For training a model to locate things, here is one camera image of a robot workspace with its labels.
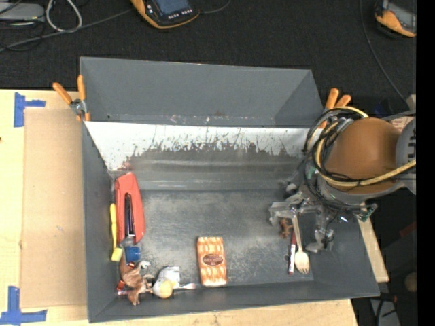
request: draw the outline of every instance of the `blue object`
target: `blue object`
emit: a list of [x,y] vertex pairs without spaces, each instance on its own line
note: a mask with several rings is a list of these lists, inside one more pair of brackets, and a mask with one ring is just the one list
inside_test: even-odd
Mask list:
[[125,259],[128,262],[136,262],[141,259],[141,248],[139,247],[126,247]]
[[16,325],[21,323],[36,323],[45,321],[47,310],[40,312],[21,312],[20,309],[20,289],[15,286],[8,287],[7,312],[2,312],[0,325]]
[[28,106],[45,107],[46,102],[40,100],[26,101],[26,97],[15,92],[14,127],[24,126],[24,109]]

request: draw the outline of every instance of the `electronic device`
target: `electronic device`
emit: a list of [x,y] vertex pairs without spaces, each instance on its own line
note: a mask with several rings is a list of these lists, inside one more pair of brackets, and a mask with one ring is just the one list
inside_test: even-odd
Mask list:
[[381,26],[390,31],[390,34],[393,31],[398,36],[417,35],[417,15],[389,0],[379,0],[375,3],[375,18]]
[[130,0],[139,14],[158,29],[174,28],[191,22],[200,12],[189,0]]

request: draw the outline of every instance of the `blue tape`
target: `blue tape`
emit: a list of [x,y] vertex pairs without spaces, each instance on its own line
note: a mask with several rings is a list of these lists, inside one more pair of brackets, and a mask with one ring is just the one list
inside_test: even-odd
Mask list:
[[14,127],[24,126],[24,109],[26,107],[45,107],[46,102],[40,100],[26,101],[26,97],[15,92]]
[[20,309],[20,289],[15,286],[8,287],[7,312],[2,312],[0,325],[20,326],[21,323],[36,323],[45,321],[47,310],[40,312],[21,312]]

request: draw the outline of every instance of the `cable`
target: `cable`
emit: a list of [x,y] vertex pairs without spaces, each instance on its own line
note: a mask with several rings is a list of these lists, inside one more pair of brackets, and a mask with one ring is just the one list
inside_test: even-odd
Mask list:
[[362,17],[362,0],[360,0],[360,17],[361,17],[361,24],[362,24],[362,28],[364,30],[364,34],[366,36],[366,40],[367,43],[370,47],[370,51],[372,51],[372,54],[376,60],[376,62],[378,63],[379,67],[381,68],[383,74],[385,75],[385,77],[387,78],[388,82],[391,84],[391,86],[394,88],[394,90],[396,91],[396,93],[399,95],[399,97],[404,101],[404,103],[406,104],[406,106],[408,107],[408,103],[406,102],[405,97],[402,95],[402,93],[400,93],[399,89],[396,87],[396,85],[394,84],[394,82],[392,81],[392,79],[389,77],[389,75],[387,74],[387,71],[383,68],[381,61],[378,59],[378,56],[375,53],[375,50],[372,47],[372,43],[370,42],[370,39],[368,38],[367,35],[367,30],[366,30],[366,26],[364,24],[363,21],[363,17]]
[[222,11],[225,8],[227,8],[228,5],[230,5],[231,0],[228,0],[227,3],[225,5],[223,5],[222,7],[219,7],[216,10],[209,10],[209,11],[201,11],[201,14],[214,14],[216,12]]
[[71,33],[74,33],[76,31],[79,31],[79,30],[82,30],[82,29],[87,29],[87,28],[89,28],[91,26],[98,25],[98,24],[103,23],[103,22],[107,22],[108,20],[111,20],[111,19],[114,19],[116,17],[122,16],[123,14],[127,14],[129,12],[132,12],[132,9],[129,8],[128,10],[120,12],[119,14],[114,14],[113,16],[104,18],[104,19],[99,20],[97,22],[93,22],[93,23],[90,23],[90,24],[85,24],[85,25],[81,26],[80,28],[75,28],[72,31],[58,31],[58,32],[54,32],[54,33],[51,33],[51,34],[46,34],[46,35],[42,35],[42,36],[39,36],[39,37],[33,37],[33,38],[30,38],[30,39],[26,39],[26,40],[22,40],[22,41],[19,41],[19,42],[11,43],[8,46],[0,48],[0,52],[4,52],[4,51],[6,51],[6,50],[8,50],[10,48],[13,48],[13,47],[16,47],[16,46],[20,46],[20,45],[24,45],[26,43],[31,43],[31,42],[34,42],[34,41],[39,41],[41,39],[48,39],[49,37],[54,37],[54,36],[63,35],[63,34],[71,34]]
[[66,0],[68,3],[69,3],[69,5],[73,8],[73,10],[74,10],[74,12],[75,12],[75,14],[77,15],[77,17],[78,17],[78,23],[77,23],[77,26],[75,27],[75,28],[72,28],[72,29],[67,29],[67,30],[65,30],[65,29],[62,29],[62,28],[59,28],[58,26],[56,26],[52,21],[51,21],[51,19],[50,19],[50,10],[52,9],[52,6],[53,6],[53,2],[54,2],[54,0],[49,0],[49,2],[48,2],[48,4],[47,4],[47,8],[46,8],[46,18],[47,18],[47,22],[48,22],[48,24],[54,29],[54,30],[56,30],[56,31],[67,31],[67,32],[73,32],[73,31],[76,31],[78,28],[80,28],[81,26],[82,26],[82,15],[80,14],[80,11],[77,9],[77,6],[75,6],[75,4],[74,4],[74,2],[72,2],[72,0]]
[[[358,109],[355,109],[353,107],[337,107],[331,110],[328,110],[325,112],[320,118],[316,121],[316,123],[313,125],[312,128],[310,128],[307,139],[304,146],[304,153],[309,152],[309,143],[311,143],[311,140],[313,139],[313,135],[317,127],[325,120],[327,120],[332,115],[337,115],[338,113],[346,112],[346,111],[353,111],[358,113],[361,118],[367,118],[368,116]],[[325,179],[326,182],[328,182],[332,186],[337,187],[358,187],[358,186],[367,186],[367,185],[373,185],[375,183],[380,183],[382,181],[386,181],[387,179],[390,179],[392,177],[395,177],[396,175],[399,175],[400,173],[403,173],[404,171],[413,168],[416,165],[416,158],[411,160],[410,162],[406,163],[403,166],[400,166],[392,171],[389,171],[387,173],[384,173],[382,175],[379,175],[377,177],[368,178],[368,179],[352,179],[346,175],[338,175],[338,174],[331,174],[328,173],[328,171],[323,167],[322,161],[324,160],[324,152],[326,152],[327,148],[331,146],[331,144],[334,142],[337,133],[338,128],[340,127],[340,121],[335,119],[334,121],[330,122],[326,128],[321,132],[319,138],[317,139],[314,146],[310,149],[312,153],[312,159],[314,166],[317,170],[317,172]]]
[[12,10],[14,7],[16,7],[22,0],[17,0],[12,5],[7,6],[5,9],[0,11],[0,15],[6,13],[7,11]]

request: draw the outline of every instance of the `white cord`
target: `white cord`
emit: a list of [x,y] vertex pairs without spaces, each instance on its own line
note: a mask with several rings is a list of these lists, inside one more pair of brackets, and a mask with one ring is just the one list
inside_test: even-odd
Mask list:
[[59,28],[58,26],[53,24],[53,22],[50,20],[50,10],[52,9],[54,0],[49,0],[47,8],[46,8],[47,22],[56,31],[74,32],[74,31],[76,31],[78,28],[80,28],[82,26],[82,15],[80,14],[79,10],[77,9],[77,6],[74,5],[74,2],[72,2],[72,0],[66,0],[66,1],[74,9],[75,14],[77,14],[77,17],[79,19],[77,26],[75,28],[65,30],[65,29]]

